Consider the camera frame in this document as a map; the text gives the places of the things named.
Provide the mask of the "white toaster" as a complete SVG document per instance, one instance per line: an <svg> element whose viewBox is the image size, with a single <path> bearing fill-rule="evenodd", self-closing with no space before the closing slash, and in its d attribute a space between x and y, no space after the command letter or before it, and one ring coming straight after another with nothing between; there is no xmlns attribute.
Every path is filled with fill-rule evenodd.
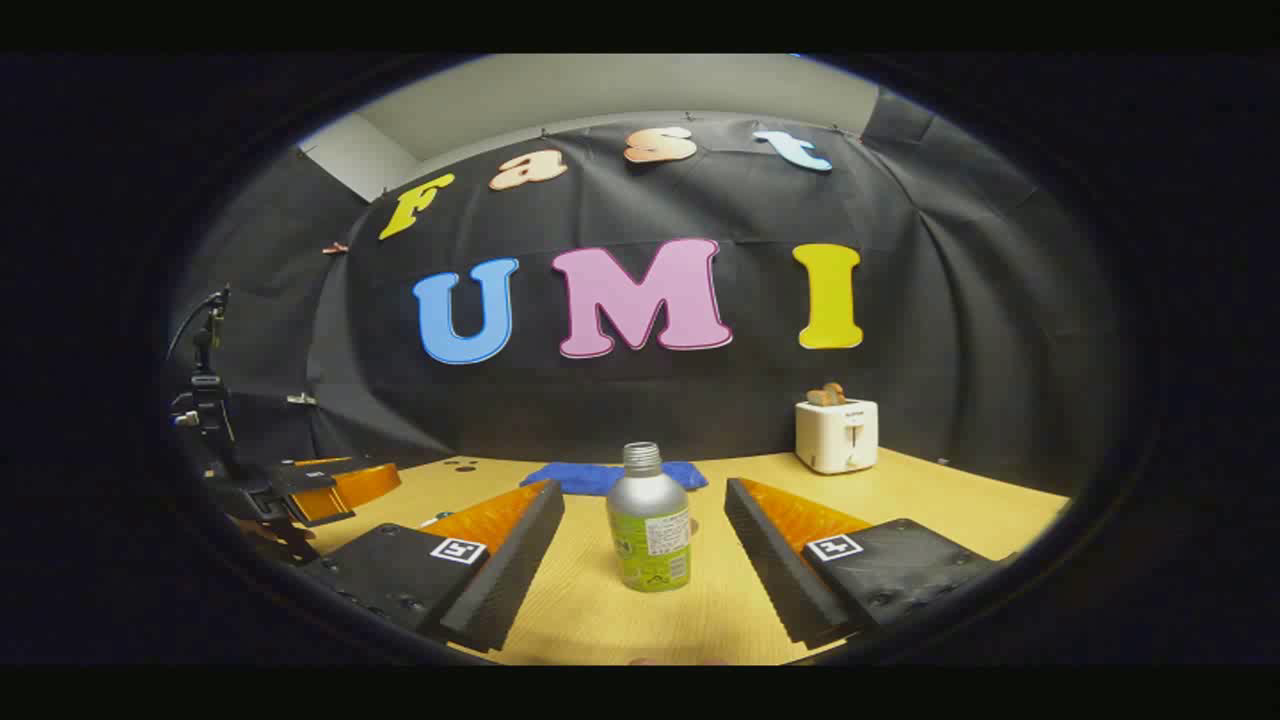
<svg viewBox="0 0 1280 720"><path fill-rule="evenodd" d="M795 405L795 455L824 475L861 471L878 462L879 406L849 398L842 405Z"/></svg>

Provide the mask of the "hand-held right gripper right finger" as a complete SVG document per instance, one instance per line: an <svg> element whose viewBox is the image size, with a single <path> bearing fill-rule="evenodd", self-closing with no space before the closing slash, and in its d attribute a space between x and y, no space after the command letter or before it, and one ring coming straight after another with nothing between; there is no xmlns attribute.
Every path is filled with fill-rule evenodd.
<svg viewBox="0 0 1280 720"><path fill-rule="evenodd" d="M869 524L740 477L727 482L724 514L788 638L809 650L951 603L1018 559L988 559L909 518Z"/></svg>

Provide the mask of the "black backdrop cloth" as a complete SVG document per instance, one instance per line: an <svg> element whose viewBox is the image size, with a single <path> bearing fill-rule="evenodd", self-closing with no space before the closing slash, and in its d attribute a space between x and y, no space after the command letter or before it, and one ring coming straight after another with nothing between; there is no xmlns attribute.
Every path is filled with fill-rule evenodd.
<svg viewBox="0 0 1280 720"><path fill-rule="evenodd" d="M886 90L860 135L649 111L444 177L384 240L407 184L361 202L287 152L195 247L169 322L230 287L214 364L244 459L790 452L795 405L837 382L886 448L1074 495L1132 418L1134 313L1097 233Z"/></svg>

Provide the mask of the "silver water bottle green label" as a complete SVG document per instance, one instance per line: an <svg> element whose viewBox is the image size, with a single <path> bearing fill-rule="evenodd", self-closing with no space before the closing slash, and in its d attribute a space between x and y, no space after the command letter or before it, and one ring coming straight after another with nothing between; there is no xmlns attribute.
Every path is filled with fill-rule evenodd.
<svg viewBox="0 0 1280 720"><path fill-rule="evenodd" d="M682 589L692 570L689 493L653 442L627 443L622 461L623 475L605 497L621 579L643 593Z"/></svg>

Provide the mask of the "blue cloth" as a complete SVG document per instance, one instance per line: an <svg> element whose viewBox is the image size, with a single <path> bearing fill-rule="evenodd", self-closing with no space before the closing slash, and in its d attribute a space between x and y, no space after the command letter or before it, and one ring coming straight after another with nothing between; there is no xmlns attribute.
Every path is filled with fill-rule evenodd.
<svg viewBox="0 0 1280 720"><path fill-rule="evenodd" d="M696 491L708 486L708 479L691 462L662 462L662 471L680 483L686 491ZM626 470L622 466L586 462L550 462L530 473L518 486L525 487L544 480L557 480L564 495L603 497L608 496L614 484L625 474Z"/></svg>

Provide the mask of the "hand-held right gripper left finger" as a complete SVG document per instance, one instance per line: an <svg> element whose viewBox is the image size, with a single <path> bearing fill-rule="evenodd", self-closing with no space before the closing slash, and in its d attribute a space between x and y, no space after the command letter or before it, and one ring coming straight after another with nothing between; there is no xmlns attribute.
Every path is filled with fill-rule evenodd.
<svg viewBox="0 0 1280 720"><path fill-rule="evenodd" d="M428 527L381 524L300 574L401 630L502 650L563 514L561 483L539 480Z"/></svg>

